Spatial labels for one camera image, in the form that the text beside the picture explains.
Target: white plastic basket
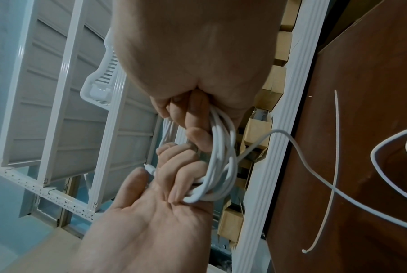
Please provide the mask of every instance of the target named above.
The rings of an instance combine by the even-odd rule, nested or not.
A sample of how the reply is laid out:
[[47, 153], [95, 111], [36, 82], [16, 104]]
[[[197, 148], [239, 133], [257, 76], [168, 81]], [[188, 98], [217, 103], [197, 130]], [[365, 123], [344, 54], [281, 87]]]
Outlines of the white plastic basket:
[[113, 50], [113, 32], [111, 29], [106, 35], [104, 45], [106, 53], [99, 68], [86, 78], [80, 95], [83, 100], [109, 110], [119, 67], [118, 58]]

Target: brown wooden panel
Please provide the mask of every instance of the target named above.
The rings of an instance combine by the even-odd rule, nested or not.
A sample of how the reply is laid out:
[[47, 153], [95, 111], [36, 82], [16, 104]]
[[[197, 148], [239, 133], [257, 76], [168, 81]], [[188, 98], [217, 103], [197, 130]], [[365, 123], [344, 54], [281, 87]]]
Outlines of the brown wooden panel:
[[[338, 187], [356, 200], [407, 221], [407, 200], [376, 173], [370, 151], [407, 128], [407, 0], [386, 0], [317, 57], [296, 140], [314, 168], [332, 182], [334, 89], [339, 92]], [[407, 191], [403, 138], [379, 154], [384, 172]], [[335, 196], [326, 228], [313, 242], [330, 189], [292, 150], [267, 234], [277, 273], [407, 272], [407, 230]]]

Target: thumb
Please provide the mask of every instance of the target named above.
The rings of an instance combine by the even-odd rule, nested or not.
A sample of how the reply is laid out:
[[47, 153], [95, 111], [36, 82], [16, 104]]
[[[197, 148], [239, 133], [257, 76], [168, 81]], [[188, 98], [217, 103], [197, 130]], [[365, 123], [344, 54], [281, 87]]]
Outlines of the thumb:
[[123, 209], [133, 205], [144, 192], [148, 178], [148, 172], [144, 168], [134, 169], [122, 183], [109, 209]]

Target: wall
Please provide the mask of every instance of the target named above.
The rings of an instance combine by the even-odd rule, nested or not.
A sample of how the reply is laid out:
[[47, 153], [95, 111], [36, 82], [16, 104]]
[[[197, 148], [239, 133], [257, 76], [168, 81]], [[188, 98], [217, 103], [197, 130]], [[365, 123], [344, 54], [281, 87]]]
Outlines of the wall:
[[[0, 0], [0, 129], [26, 3], [27, 0]], [[32, 216], [19, 218], [24, 195], [23, 188], [0, 177], [0, 244], [17, 255], [52, 231]]]

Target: hand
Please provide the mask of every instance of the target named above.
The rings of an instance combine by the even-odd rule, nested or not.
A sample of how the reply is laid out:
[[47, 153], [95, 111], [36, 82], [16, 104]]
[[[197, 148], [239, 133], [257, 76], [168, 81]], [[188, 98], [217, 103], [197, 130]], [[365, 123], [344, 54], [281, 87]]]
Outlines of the hand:
[[115, 51], [160, 116], [171, 116], [190, 140], [210, 152], [209, 103], [239, 125], [273, 64], [285, 4], [116, 0]]
[[213, 205], [180, 203], [207, 169], [191, 148], [168, 143], [157, 149], [156, 176], [147, 190], [143, 168], [129, 174], [83, 238], [71, 273], [206, 272]]

